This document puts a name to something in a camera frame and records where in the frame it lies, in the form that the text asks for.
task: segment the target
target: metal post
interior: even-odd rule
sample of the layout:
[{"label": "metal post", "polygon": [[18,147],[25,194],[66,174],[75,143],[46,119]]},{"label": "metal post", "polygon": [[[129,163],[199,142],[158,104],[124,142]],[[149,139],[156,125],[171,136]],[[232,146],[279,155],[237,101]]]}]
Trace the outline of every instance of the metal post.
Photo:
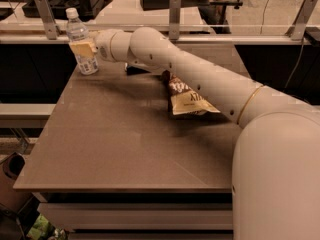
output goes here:
[{"label": "metal post", "polygon": [[55,22],[48,0],[34,0],[34,2],[42,19],[47,38],[49,40],[57,39],[60,30]]},{"label": "metal post", "polygon": [[180,34],[181,0],[170,0],[169,11],[169,39],[177,40]]},{"label": "metal post", "polygon": [[318,0],[304,0],[301,4],[300,10],[293,22],[293,26],[287,31],[287,35],[292,40],[301,40],[307,27],[307,23],[312,15],[312,12]]}]

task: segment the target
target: gray table top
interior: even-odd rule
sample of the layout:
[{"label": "gray table top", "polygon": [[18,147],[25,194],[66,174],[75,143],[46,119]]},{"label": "gray table top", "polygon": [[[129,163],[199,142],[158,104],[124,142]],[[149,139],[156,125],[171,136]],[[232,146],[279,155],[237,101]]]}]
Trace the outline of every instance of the gray table top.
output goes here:
[{"label": "gray table top", "polygon": [[162,70],[75,70],[17,179],[32,192],[229,192],[238,126],[168,112]]}]

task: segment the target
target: plastic bottle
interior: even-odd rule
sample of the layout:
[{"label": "plastic bottle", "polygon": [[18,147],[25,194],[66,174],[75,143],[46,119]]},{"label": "plastic bottle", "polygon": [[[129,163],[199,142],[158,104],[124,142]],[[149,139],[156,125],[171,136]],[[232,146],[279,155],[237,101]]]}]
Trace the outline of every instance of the plastic bottle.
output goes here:
[{"label": "plastic bottle", "polygon": [[[76,8],[66,9],[66,14],[68,18],[67,35],[70,42],[80,41],[87,38],[89,35],[89,30],[79,19]],[[88,58],[81,55],[75,55],[75,57],[80,68],[80,72],[83,75],[91,75],[98,71],[98,63],[95,57]]]}]

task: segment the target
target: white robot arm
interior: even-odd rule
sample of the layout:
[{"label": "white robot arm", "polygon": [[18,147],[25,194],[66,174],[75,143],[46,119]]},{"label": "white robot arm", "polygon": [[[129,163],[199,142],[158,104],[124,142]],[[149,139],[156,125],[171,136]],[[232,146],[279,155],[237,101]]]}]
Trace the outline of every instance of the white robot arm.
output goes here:
[{"label": "white robot arm", "polygon": [[169,70],[243,128],[230,186],[236,240],[320,239],[313,106],[184,52],[152,28],[102,31],[95,43],[104,60]]}]

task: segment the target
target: snack bag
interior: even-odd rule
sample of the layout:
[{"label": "snack bag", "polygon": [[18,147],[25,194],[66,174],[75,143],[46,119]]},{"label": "snack bag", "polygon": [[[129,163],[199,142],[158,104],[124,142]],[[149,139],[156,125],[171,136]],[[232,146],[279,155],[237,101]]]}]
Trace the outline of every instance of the snack bag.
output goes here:
[{"label": "snack bag", "polygon": [[201,95],[169,71],[166,70],[162,73],[162,79],[168,86],[174,115],[203,115],[206,112],[219,112],[219,110],[212,106]]}]

